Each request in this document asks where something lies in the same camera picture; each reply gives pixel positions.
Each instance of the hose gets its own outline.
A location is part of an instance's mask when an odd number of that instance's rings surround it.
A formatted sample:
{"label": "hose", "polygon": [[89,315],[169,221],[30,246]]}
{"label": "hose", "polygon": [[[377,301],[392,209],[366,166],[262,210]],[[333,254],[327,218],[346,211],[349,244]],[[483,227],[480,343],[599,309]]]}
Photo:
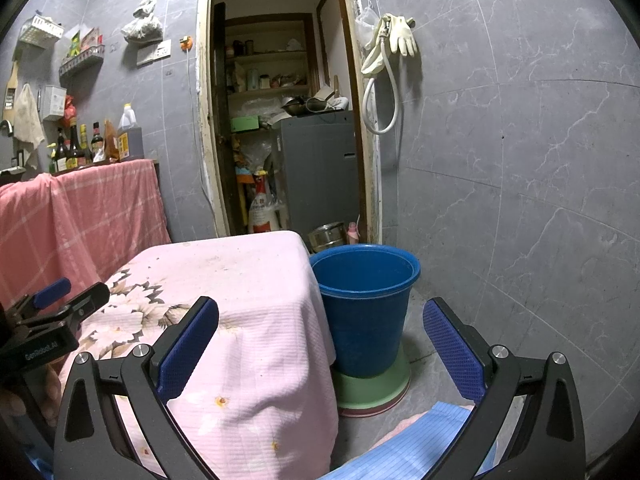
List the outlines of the hose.
{"label": "hose", "polygon": [[369,79],[369,82],[367,82],[367,88],[364,91],[364,97],[362,99],[362,117],[369,131],[372,134],[376,135],[386,134],[391,128],[394,127],[396,121],[398,120],[398,110],[400,108],[400,99],[398,98],[398,85],[396,84],[394,72],[393,70],[391,70],[391,65],[389,64],[389,58],[386,55],[385,38],[380,38],[380,50],[382,51],[382,60],[385,63],[386,71],[389,74],[389,79],[391,79],[391,89],[394,93],[394,114],[393,117],[391,117],[391,122],[389,123],[389,125],[383,130],[377,129],[369,119],[369,115],[367,113],[367,102],[369,101],[369,95],[371,94],[371,89],[373,88],[373,83],[376,79],[372,77],[371,79]]}

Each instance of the human hand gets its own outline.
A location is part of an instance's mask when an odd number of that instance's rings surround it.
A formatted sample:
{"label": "human hand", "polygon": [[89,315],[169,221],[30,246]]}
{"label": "human hand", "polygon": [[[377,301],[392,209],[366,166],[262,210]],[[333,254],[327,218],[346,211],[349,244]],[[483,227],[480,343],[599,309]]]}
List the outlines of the human hand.
{"label": "human hand", "polygon": [[406,56],[414,56],[418,52],[418,46],[415,43],[414,34],[409,27],[404,16],[391,16],[391,24],[389,27],[389,47],[391,52],[395,54],[400,49],[400,54]]}
{"label": "human hand", "polygon": [[[44,384],[45,399],[40,403],[42,416],[52,428],[58,422],[60,400],[62,398],[62,386],[55,370],[47,365],[47,373]],[[0,387],[0,415],[7,420],[11,416],[25,415],[27,409],[22,399],[13,392]]]}

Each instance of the screw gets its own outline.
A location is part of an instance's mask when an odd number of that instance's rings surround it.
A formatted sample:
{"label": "screw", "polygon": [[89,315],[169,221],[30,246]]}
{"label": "screw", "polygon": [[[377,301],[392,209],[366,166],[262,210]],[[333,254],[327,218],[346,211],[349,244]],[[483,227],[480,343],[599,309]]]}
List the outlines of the screw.
{"label": "screw", "polygon": [[563,365],[566,362],[566,357],[564,357],[564,354],[561,354],[560,352],[554,352],[551,358],[557,365]]}
{"label": "screw", "polygon": [[87,362],[89,360],[89,352],[80,352],[76,358],[74,359],[74,361],[76,363],[78,363],[79,365],[84,364],[85,362]]}
{"label": "screw", "polygon": [[509,355],[509,351],[502,345],[496,345],[491,348],[491,353],[498,359],[504,359]]}
{"label": "screw", "polygon": [[139,345],[135,345],[133,347],[133,355],[135,355],[136,357],[144,357],[148,353],[149,353],[149,345],[140,343]]}

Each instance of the blue bucket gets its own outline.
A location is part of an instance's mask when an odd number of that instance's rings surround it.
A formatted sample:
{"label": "blue bucket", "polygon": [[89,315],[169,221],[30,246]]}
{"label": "blue bucket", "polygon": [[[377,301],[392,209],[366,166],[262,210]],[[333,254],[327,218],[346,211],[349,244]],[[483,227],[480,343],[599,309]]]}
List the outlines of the blue bucket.
{"label": "blue bucket", "polygon": [[407,251],[357,244],[311,257],[329,330],[336,369],[351,377],[373,377],[398,355],[409,292],[420,262]]}

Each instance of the yellow label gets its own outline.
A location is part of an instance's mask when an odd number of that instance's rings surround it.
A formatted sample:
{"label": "yellow label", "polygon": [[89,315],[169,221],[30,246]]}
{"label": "yellow label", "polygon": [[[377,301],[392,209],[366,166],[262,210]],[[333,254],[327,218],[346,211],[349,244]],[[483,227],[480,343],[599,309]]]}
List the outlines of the yellow label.
{"label": "yellow label", "polygon": [[129,134],[127,133],[118,137],[118,154],[120,160],[129,156]]}

